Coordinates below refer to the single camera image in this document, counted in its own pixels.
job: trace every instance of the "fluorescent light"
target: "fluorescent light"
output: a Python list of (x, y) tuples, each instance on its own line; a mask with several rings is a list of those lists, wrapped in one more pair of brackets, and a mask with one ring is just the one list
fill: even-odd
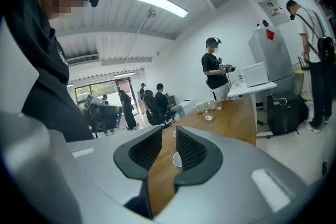
[(126, 75), (134, 75), (134, 74), (136, 74), (136, 72), (114, 75), (113, 77), (117, 78), (117, 77), (122, 77), (122, 76), (126, 76)]
[(171, 13), (179, 15), (182, 18), (184, 18), (188, 14), (188, 12), (185, 9), (175, 5), (174, 3), (168, 0), (139, 0), (139, 1), (146, 2), (148, 4), (152, 4), (160, 8), (164, 8)]

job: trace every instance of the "tile floor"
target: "tile floor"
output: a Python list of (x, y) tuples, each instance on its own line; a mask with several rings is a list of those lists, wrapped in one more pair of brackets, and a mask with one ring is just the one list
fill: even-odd
[[(313, 117), (313, 102), (307, 102), (309, 118)], [(264, 111), (258, 111), (258, 119), (266, 122)], [(258, 131), (266, 131), (267, 125), (258, 126)], [(300, 124), (298, 132), (273, 136), (270, 139), (257, 138), (257, 147), (274, 159), (286, 165), (307, 184), (322, 178), (322, 163), (331, 166), (336, 154), (336, 115), (330, 117), (329, 124), (322, 124), (316, 134)]]

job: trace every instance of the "white pants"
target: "white pants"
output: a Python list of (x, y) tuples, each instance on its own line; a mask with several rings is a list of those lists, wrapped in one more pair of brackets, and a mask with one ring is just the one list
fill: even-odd
[(216, 101), (226, 101), (228, 100), (227, 95), (229, 94), (229, 83), (225, 83), (224, 85), (213, 89), (212, 91), (215, 93), (216, 95)]

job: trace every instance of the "sneaker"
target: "sneaker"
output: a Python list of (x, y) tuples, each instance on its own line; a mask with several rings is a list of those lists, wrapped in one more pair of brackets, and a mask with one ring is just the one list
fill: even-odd
[(314, 133), (319, 133), (320, 132), (320, 129), (319, 128), (314, 128), (310, 125), (309, 122), (306, 122), (305, 125), (304, 125), (308, 130), (311, 130), (313, 131)]

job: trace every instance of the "gray refrigerator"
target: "gray refrigerator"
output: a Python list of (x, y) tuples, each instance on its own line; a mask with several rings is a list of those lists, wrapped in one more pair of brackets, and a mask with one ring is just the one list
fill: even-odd
[(278, 85), (273, 93), (295, 92), (293, 68), (279, 28), (258, 29), (248, 43), (256, 63), (264, 62), (269, 80)]

